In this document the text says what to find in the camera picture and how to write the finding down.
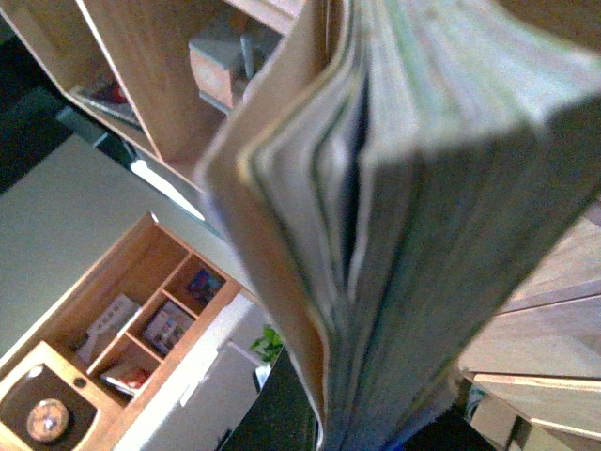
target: clock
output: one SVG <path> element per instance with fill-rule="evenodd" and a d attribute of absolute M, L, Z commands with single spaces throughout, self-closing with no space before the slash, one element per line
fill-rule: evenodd
<path fill-rule="evenodd" d="M 58 399 L 42 399 L 27 416 L 27 432 L 37 442 L 59 439 L 69 426 L 69 411 Z"/>

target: wooden board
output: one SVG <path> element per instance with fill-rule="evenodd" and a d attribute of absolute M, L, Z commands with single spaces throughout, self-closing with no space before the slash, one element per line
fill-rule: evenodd
<path fill-rule="evenodd" d="M 225 0 L 269 28 L 285 35 L 301 12 L 302 0 Z"/>
<path fill-rule="evenodd" d="M 475 383 L 534 425 L 601 440 L 601 381 L 478 374 Z"/>
<path fill-rule="evenodd" d="M 161 158 L 202 154 L 224 115 L 198 98 L 188 41 L 223 2 L 77 3 Z"/>
<path fill-rule="evenodd" d="M 601 378 L 601 296 L 498 315 L 466 347 L 462 371 Z"/>
<path fill-rule="evenodd" d="M 146 137 L 143 131 L 132 127 L 131 125 L 123 122 L 122 120 L 116 119 L 107 115 L 106 113 L 103 113 L 97 108 L 83 103 L 79 99 L 73 97 L 70 92 L 66 92 L 65 97 L 72 101 L 78 108 L 81 108 L 86 113 L 94 117 L 100 124 L 102 124 L 110 131 L 116 133 L 123 139 L 126 139 L 128 142 L 134 144 L 136 147 L 140 148 L 151 157 L 155 159 L 157 158 L 157 153 L 155 152 L 154 148 L 152 148 L 150 141 L 148 141 L 148 138 Z"/>
<path fill-rule="evenodd" d="M 545 429 L 545 432 L 565 443 L 572 451 L 601 451 L 600 441 L 554 429 Z"/>
<path fill-rule="evenodd" d="M 501 312 L 558 303 L 601 293 L 601 227 L 581 218 Z"/>

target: wooden shelving unit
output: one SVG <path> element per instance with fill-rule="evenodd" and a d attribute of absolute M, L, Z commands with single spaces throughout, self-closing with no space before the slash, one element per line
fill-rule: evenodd
<path fill-rule="evenodd" d="M 234 8 L 284 34 L 300 7 L 301 0 L 0 0 L 0 13 L 67 99 L 196 189 L 194 165 L 225 115 L 199 99 L 188 41 Z M 73 96 L 111 73 L 141 130 Z"/>
<path fill-rule="evenodd" d="M 186 289 L 203 269 L 221 283 L 208 303 L 195 299 Z M 111 419 L 101 422 L 101 431 L 91 427 L 83 449 L 113 449 L 182 358 L 240 290 L 238 282 L 148 214 L 57 302 L 49 316 L 30 331 L 24 344 L 9 356 L 7 364 L 0 367 L 0 402 L 3 390 L 4 393 L 10 391 L 3 388 L 7 381 L 14 384 L 19 379 L 15 371 L 26 374 L 30 368 L 23 369 L 23 362 L 33 362 L 30 355 L 41 355 L 39 348 L 43 348 L 43 355 L 53 360 L 49 365 L 57 368 L 54 371 L 65 382 L 74 384 L 75 379 L 81 379 L 86 387 L 93 387 L 90 402 L 102 418 Z M 110 341 L 99 349 L 99 354 L 86 363 L 74 349 L 119 293 L 124 293 L 140 308 L 126 326 L 109 337 Z M 193 323 L 165 355 L 144 337 L 144 331 L 166 302 L 175 303 Z M 135 397 L 121 394 L 100 378 L 103 372 L 123 362 L 151 374 Z M 77 390 L 82 395 L 87 393 L 87 389 L 81 387 Z M 1 426 L 0 444 L 12 443 L 13 434 Z"/>

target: small box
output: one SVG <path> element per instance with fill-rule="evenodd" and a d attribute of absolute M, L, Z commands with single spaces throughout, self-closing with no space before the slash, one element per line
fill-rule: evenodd
<path fill-rule="evenodd" d="M 229 25 L 229 14 L 217 17 L 188 44 L 198 89 L 228 108 L 234 108 L 235 84 L 243 78 L 240 33 Z"/>

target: book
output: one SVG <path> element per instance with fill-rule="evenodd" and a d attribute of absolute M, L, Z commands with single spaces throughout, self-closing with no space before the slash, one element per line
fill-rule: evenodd
<path fill-rule="evenodd" d="M 457 355 L 598 194 L 600 68 L 490 0 L 304 3 L 195 181 L 319 449 L 394 449 L 453 402 Z"/>
<path fill-rule="evenodd" d="M 140 121 L 128 102 L 119 82 L 113 75 L 98 77 L 91 86 L 76 86 L 73 97 L 103 113 L 141 129 Z"/>
<path fill-rule="evenodd" d="M 129 362 L 121 362 L 102 373 L 100 378 L 121 393 L 135 396 L 150 377 L 150 371 Z"/>
<path fill-rule="evenodd" d="M 175 303 L 167 301 L 150 320 L 143 336 L 163 355 L 167 355 L 186 331 L 194 319 Z"/>
<path fill-rule="evenodd" d="M 195 276 L 186 289 L 197 300 L 209 303 L 223 286 L 223 280 L 218 279 L 208 270 L 202 269 Z"/>
<path fill-rule="evenodd" d="M 127 328 L 141 308 L 125 294 L 119 294 L 87 328 L 82 343 L 75 351 L 77 356 L 86 364 L 91 364 L 113 338 Z"/>

